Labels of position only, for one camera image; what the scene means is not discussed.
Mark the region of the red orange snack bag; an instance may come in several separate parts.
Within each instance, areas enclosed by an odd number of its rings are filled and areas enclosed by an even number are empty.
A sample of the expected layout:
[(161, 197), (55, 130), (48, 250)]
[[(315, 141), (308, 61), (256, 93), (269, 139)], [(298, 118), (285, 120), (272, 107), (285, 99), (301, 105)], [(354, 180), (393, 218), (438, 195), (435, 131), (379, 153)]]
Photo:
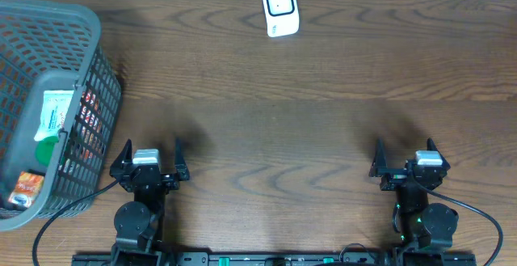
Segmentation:
[(101, 103), (97, 95), (88, 90), (82, 93), (82, 106), (80, 119), (82, 125), (79, 125), (79, 136), (82, 144), (78, 144), (78, 149), (82, 160), (90, 163), (99, 154), (105, 151), (103, 143), (103, 122), (101, 121)]

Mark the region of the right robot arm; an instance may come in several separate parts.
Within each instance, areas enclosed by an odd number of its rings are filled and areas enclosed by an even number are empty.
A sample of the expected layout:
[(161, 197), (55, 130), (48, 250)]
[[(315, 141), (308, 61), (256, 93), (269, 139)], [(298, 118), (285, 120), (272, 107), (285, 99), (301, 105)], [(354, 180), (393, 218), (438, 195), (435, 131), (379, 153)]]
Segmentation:
[(428, 195), (442, 184), (449, 163), (429, 138), (427, 149), (415, 152), (404, 167), (390, 167), (383, 141), (376, 143), (368, 173), (380, 178), (382, 191), (394, 191), (393, 228), (401, 234), (402, 244), (391, 254), (394, 265), (442, 264), (441, 255), (452, 246), (459, 220), (454, 209), (431, 203)]

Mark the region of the small orange box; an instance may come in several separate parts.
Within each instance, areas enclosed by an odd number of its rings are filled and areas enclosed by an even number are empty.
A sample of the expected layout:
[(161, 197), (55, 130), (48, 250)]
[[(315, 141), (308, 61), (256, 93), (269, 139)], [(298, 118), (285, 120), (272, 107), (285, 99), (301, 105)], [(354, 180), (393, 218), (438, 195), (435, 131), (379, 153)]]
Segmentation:
[(44, 177), (42, 175), (22, 171), (8, 201), (25, 209), (30, 208), (39, 196), (43, 184)]

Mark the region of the grey plastic mesh basket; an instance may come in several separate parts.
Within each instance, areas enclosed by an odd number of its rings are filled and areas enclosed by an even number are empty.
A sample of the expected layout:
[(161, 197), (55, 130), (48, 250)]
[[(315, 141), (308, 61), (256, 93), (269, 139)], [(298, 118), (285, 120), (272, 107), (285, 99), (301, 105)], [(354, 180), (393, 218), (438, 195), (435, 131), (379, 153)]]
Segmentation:
[[(1, 228), (24, 226), (60, 213), (72, 217), (91, 205), (122, 104), (122, 89), (101, 44), (90, 9), (41, 0), (1, 0)], [(74, 91), (50, 164), (36, 160), (34, 136), (45, 91)], [(105, 151), (90, 163), (78, 144), (82, 93), (101, 103)], [(30, 208), (8, 201), (22, 171), (44, 184)]]

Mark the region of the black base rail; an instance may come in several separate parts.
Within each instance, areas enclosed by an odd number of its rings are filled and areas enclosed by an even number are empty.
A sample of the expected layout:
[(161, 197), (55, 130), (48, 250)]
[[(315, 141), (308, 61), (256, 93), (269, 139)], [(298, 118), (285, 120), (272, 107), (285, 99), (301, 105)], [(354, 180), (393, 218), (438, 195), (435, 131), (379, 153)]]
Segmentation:
[(169, 266), (311, 266), (311, 265), (396, 265), (386, 254), (349, 251), (339, 254), (208, 254), (179, 252), (169, 256), (144, 257), (121, 254), (74, 255), (72, 266), (169, 265)]

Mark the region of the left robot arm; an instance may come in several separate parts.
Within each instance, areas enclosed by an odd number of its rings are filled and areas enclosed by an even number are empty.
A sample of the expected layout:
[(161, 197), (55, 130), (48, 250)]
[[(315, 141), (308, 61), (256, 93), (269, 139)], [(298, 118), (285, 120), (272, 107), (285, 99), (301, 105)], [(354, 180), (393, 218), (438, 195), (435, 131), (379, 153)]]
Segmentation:
[(174, 142), (174, 172), (161, 172), (159, 150), (132, 150), (132, 142), (110, 166), (110, 176), (134, 195), (114, 216), (116, 241), (111, 248), (110, 266), (176, 265), (176, 254), (162, 247), (166, 195), (190, 179), (180, 140)]

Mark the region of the white wet wipes pack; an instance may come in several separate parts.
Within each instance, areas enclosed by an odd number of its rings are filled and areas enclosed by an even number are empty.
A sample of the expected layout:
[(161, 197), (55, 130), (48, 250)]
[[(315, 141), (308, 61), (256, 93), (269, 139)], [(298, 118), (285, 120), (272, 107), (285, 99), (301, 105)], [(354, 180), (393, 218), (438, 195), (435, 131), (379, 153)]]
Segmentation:
[(74, 91), (45, 91), (40, 114), (40, 125), (34, 136), (35, 141), (56, 137), (64, 127)]

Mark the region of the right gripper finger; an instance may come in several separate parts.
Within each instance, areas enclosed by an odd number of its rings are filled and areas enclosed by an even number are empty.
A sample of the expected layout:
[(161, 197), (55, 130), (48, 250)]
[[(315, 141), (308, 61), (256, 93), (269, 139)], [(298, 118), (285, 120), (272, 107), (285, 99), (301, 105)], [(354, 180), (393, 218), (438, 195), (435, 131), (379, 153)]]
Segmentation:
[(375, 154), (372, 160), (368, 176), (369, 177), (382, 177), (386, 175), (389, 168), (387, 165), (385, 146), (381, 139), (376, 142)]
[[(432, 140), (432, 138), (431, 138), (431, 137), (429, 137), (429, 138), (427, 139), (427, 150), (433, 150), (433, 151), (438, 151), (438, 152), (439, 152), (439, 150), (438, 150), (438, 149), (437, 149), (437, 147), (436, 147), (435, 142)], [(441, 157), (442, 157), (442, 160), (443, 160), (443, 165), (442, 165), (441, 167), (442, 167), (445, 171), (448, 171), (448, 170), (451, 168), (451, 166), (450, 166), (449, 162), (446, 160), (446, 158), (445, 158), (442, 154), (441, 154)]]

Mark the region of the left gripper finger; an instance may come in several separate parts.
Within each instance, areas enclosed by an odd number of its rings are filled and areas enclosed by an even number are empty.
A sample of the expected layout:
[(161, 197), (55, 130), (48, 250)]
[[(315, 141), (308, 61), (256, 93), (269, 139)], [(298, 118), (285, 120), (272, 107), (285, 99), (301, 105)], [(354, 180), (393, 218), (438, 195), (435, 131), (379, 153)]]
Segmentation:
[(190, 172), (183, 157), (181, 141), (178, 138), (174, 142), (174, 169), (179, 181), (188, 181), (190, 179)]
[(132, 163), (132, 141), (128, 139), (118, 157), (110, 166), (109, 174), (114, 179), (120, 179), (126, 167)]

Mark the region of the green lid jar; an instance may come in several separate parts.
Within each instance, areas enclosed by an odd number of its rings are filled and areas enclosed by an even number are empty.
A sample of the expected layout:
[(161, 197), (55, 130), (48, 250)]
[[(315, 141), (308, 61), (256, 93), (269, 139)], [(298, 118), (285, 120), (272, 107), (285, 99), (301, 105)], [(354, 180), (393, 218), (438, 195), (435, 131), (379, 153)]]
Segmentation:
[(46, 167), (50, 164), (54, 147), (58, 142), (59, 138), (57, 136), (46, 137), (38, 142), (35, 156), (39, 164)]

